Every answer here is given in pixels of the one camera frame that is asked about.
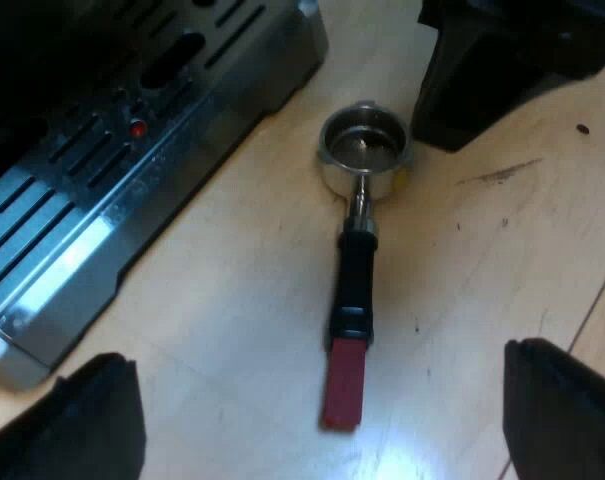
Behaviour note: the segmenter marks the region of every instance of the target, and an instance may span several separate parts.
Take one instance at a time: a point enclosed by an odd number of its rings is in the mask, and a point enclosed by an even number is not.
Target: metal chrome base
[[[0,73],[0,158],[18,157],[0,165],[0,382],[16,389],[50,374],[137,255],[327,48],[315,0],[59,3],[70,37],[20,64],[42,81]],[[87,45],[105,42],[121,55],[77,83],[86,72],[64,54],[92,65]]]

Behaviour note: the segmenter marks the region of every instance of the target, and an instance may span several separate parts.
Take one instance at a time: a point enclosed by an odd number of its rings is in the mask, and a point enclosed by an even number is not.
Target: black plastic object
[[[340,272],[331,311],[331,339],[373,341],[373,257],[375,235],[345,231],[340,236]]]
[[[520,480],[605,480],[605,378],[546,340],[506,346],[503,427]]]
[[[449,151],[533,96],[605,67],[605,0],[423,0],[419,22],[439,36],[412,131]]]
[[[135,480],[145,444],[135,363],[100,355],[0,431],[0,480]]]

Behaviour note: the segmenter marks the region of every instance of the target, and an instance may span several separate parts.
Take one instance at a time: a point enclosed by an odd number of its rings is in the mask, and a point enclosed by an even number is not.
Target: drip tray grille
[[[21,3],[0,5],[0,380],[25,388],[326,38],[310,0]]]

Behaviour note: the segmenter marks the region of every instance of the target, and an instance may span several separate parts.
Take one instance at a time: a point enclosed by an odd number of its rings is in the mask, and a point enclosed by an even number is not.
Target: wooden table
[[[362,426],[326,433],[322,335],[344,204],[314,168],[317,136],[363,99],[408,121],[436,33],[417,25],[418,0],[321,3],[326,64],[138,261],[59,374],[99,352],[137,361],[145,479],[513,475],[507,340],[544,336],[605,373],[605,71],[458,154],[416,147],[409,188],[376,212]],[[51,385],[0,389],[0,426]]]

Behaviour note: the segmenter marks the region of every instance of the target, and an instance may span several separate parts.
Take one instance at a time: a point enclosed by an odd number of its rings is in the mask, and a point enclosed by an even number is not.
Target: stain on wood
[[[534,158],[533,160],[529,160],[528,162],[518,163],[517,165],[513,165],[512,167],[503,168],[502,170],[498,170],[496,172],[486,173],[484,175],[479,175],[477,177],[467,178],[464,180],[460,180],[456,185],[464,185],[469,182],[484,182],[484,183],[495,183],[498,182],[500,185],[504,183],[505,180],[508,180],[516,173],[520,172],[525,168],[532,167],[540,163],[542,158]]]

